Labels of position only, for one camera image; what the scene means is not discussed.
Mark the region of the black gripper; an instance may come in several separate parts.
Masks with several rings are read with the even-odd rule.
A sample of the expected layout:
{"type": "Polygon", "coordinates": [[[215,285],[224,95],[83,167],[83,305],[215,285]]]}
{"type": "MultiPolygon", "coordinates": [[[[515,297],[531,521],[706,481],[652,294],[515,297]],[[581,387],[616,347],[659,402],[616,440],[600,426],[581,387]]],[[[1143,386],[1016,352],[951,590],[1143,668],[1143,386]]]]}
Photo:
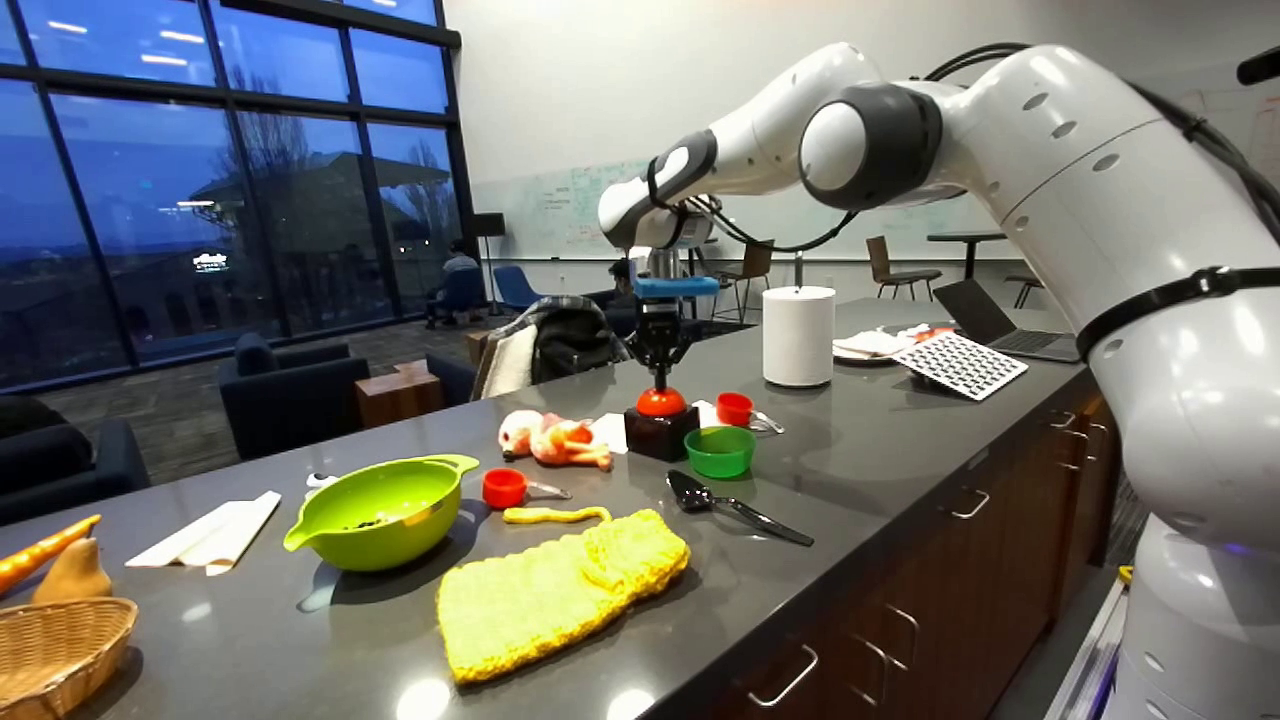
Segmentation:
{"type": "Polygon", "coordinates": [[[627,352],[642,365],[642,387],[671,393],[671,374],[692,347],[692,336],[684,332],[684,311],[674,302],[641,302],[636,326],[627,336],[627,352]]]}

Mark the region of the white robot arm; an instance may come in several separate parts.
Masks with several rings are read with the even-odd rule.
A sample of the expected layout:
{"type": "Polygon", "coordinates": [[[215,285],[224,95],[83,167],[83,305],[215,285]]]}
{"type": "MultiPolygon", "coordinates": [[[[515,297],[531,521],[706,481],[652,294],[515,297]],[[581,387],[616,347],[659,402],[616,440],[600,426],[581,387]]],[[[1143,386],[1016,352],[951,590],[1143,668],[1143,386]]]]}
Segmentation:
{"type": "Polygon", "coordinates": [[[1275,191],[1188,114],[1063,46],[966,86],[829,46],[600,191],[618,250],[695,198],[844,214],[966,191],[1070,326],[1147,525],[1108,720],[1280,720],[1275,191]]]}

